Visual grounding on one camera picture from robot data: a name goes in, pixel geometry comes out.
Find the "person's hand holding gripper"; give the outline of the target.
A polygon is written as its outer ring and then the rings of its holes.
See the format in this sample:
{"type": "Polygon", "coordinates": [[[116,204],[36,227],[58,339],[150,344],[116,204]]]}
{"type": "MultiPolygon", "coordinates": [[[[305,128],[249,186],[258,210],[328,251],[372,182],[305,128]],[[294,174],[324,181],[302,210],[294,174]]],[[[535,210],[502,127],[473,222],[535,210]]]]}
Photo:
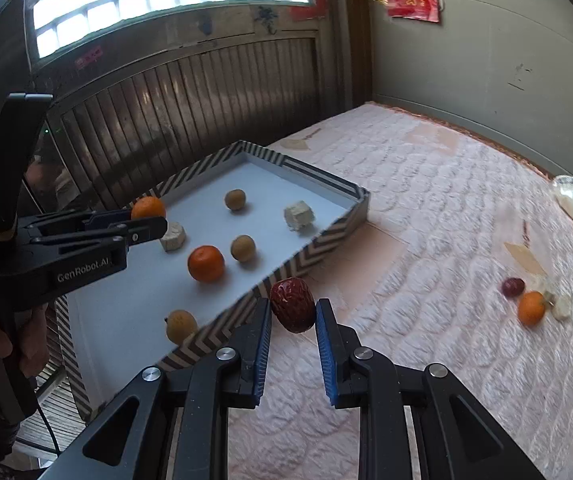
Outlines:
{"type": "MultiPolygon", "coordinates": [[[[49,361],[46,310],[45,304],[33,310],[32,318],[24,327],[20,367],[25,377],[37,376],[49,361]]],[[[9,356],[12,351],[12,342],[0,330],[0,359],[9,356]]]]}

